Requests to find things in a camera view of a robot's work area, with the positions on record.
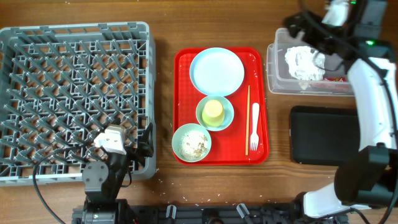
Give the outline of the white napkin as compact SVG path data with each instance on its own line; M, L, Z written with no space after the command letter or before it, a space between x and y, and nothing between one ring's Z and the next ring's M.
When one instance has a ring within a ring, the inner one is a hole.
M309 46L291 47L285 53L290 76L297 80L322 81L325 59L324 54Z

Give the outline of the green bowl with food scraps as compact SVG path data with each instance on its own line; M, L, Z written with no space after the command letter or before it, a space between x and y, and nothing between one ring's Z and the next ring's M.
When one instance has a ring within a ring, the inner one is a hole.
M172 149L175 156L183 162L198 162L209 154L211 150L211 136L199 124L184 124L174 132Z

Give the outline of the red snack wrapper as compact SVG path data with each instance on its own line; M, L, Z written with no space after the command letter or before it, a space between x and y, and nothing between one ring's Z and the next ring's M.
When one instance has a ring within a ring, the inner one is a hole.
M351 89L351 85L346 83L345 77L324 78L322 82L313 83L310 86L335 91L350 91Z

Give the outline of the yellow plastic cup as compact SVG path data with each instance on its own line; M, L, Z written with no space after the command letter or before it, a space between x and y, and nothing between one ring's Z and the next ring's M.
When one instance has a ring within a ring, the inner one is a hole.
M218 100L206 102L201 117L207 126L221 126L224 121L224 107L222 103Z

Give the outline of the light blue bowl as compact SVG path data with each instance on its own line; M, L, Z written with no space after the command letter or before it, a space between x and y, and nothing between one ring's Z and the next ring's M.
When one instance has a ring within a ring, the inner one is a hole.
M205 103L210 100L218 100L222 103L222 105L224 107L224 121L221 126L210 127L210 126L207 126L202 120L201 115L202 115L203 108L205 106ZM202 125L204 128L206 128L207 130L222 131L222 130L226 129L233 122L234 108L233 108L232 104L230 103L230 101L227 100L223 96L206 96L199 102L199 104L197 104L196 117L197 117L197 121L199 122L199 124Z

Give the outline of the light blue plate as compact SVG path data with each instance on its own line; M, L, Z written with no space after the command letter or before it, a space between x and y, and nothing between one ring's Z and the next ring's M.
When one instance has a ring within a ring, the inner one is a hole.
M193 86L204 95L228 96L244 80L244 65L232 51L220 47L202 50L189 68Z

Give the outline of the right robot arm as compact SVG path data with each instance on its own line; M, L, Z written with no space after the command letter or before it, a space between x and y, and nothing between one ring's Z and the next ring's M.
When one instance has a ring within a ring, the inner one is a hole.
M312 223L384 208L387 220L397 206L396 57L391 43L379 39L387 1L331 1L324 17L303 1L299 6L284 27L321 53L342 58L356 100L360 144L332 184L296 197L291 216Z

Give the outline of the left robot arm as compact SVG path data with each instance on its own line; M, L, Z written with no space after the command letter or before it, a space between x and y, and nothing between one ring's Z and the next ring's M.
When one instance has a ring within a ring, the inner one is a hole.
M125 145L126 129L111 124L94 139L97 148L108 156L104 162L89 163L83 170L86 199L81 210L75 209L73 223L139 223L126 199L118 199L126 175L132 177L132 161L143 163L154 155L153 124L149 124L136 147Z

